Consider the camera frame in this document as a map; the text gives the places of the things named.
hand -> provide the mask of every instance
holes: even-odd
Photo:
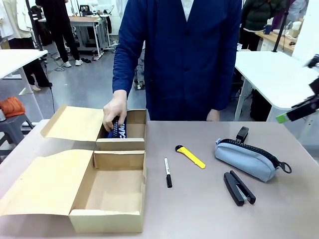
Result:
[[[119,116],[119,125],[124,124],[127,113],[127,96],[126,91],[118,90],[113,93],[112,100],[103,107],[104,118],[103,125],[107,132],[113,129],[112,120]]]
[[[217,110],[210,110],[206,121],[219,121],[220,113]]]

zipper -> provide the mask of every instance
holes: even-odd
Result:
[[[275,156],[273,156],[271,153],[269,153],[261,148],[257,148],[257,147],[251,146],[251,145],[240,143],[240,142],[237,142],[237,141],[235,141],[233,139],[229,139],[229,138],[226,138],[226,139],[219,141],[218,144],[220,144],[220,143],[229,143],[229,144],[239,146],[241,148],[248,149],[252,152],[258,153],[258,154],[266,157],[267,159],[269,159],[269,161],[271,161],[271,163],[273,164],[274,168],[282,167],[282,163]]]

person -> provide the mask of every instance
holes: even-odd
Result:
[[[23,0],[0,1],[0,33],[7,37],[11,49],[35,49],[31,37],[32,24]],[[33,91],[39,87],[50,87],[46,74],[38,59],[23,66],[25,76]]]
[[[51,31],[53,41],[56,44],[60,57],[63,60],[62,66],[71,67],[68,54],[64,47],[64,40],[70,47],[71,54],[75,59],[75,65],[81,66],[82,60],[75,44],[70,18],[68,16],[65,4],[69,0],[35,0],[38,8],[43,8],[47,25]]]
[[[263,31],[267,20],[282,12],[286,0],[246,0],[241,19],[240,39],[242,49],[257,51],[260,37],[255,33]]]
[[[229,100],[241,0],[129,0],[119,30],[107,131],[123,124],[134,70],[145,47],[151,120],[218,121]]]
[[[116,8],[118,9],[119,17],[122,19],[124,10],[128,0],[116,0]],[[138,59],[138,65],[135,68],[134,82],[139,86],[144,85],[144,56],[145,56],[145,42],[143,43],[142,53]]]

blue coat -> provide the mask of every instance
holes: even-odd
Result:
[[[206,120],[227,106],[241,0],[194,0],[186,21],[181,0],[129,0],[114,57],[113,92],[132,87],[145,48],[151,120]]]

gray tabletop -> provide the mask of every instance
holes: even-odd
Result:
[[[93,145],[44,139],[43,120],[0,165],[0,197],[37,156]],[[265,184],[236,170],[256,196],[256,204],[237,207],[223,181],[233,169],[214,158],[218,138],[234,138],[250,129],[248,144],[289,163]],[[0,217],[0,238],[117,239],[315,239],[318,238],[319,167],[283,125],[266,122],[148,122],[147,189],[144,232],[135,235],[77,235],[68,217],[51,215]],[[195,166],[176,153],[182,144],[206,163]],[[165,181],[167,157],[173,187]]]

